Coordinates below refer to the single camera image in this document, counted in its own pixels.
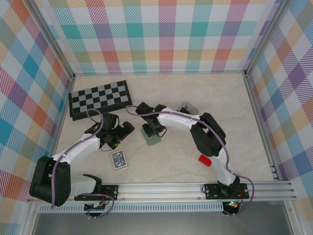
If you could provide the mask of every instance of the marble floor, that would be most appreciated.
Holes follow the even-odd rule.
[[[241,74],[86,76],[76,78],[74,91],[121,80],[127,80],[134,105],[144,101],[153,107],[163,104],[177,109],[188,101],[200,114],[210,113],[226,133],[226,146],[235,172],[254,181],[272,180]],[[142,118],[125,110],[113,113],[119,115],[121,123],[129,121],[135,127],[116,148],[124,150],[128,167],[114,170],[111,152],[98,150],[77,166],[74,176],[88,173],[102,178],[104,183],[217,181],[214,167],[198,161],[200,153],[190,134],[169,127],[162,141],[149,147],[140,131],[145,123]],[[67,111],[57,152],[77,141],[92,125],[88,118],[72,121]]]

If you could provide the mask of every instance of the plaid backdrop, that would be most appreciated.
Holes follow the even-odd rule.
[[[0,1],[0,234],[14,235],[49,156],[70,80],[22,0]]]
[[[73,70],[99,73],[241,71],[279,0],[36,2]]]
[[[279,169],[313,228],[312,0],[293,0],[251,75]]]

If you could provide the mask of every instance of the red block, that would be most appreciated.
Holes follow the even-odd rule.
[[[205,164],[207,167],[210,167],[212,164],[211,160],[203,154],[199,157],[199,161]]]

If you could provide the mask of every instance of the playing card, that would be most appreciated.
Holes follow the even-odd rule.
[[[120,150],[115,153],[111,153],[113,166],[115,170],[127,167],[124,151]]]

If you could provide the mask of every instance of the checkered board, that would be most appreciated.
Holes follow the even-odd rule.
[[[86,110],[95,108],[102,113],[123,109],[133,104],[126,81],[72,92],[68,95],[69,116],[73,121],[87,117]]]

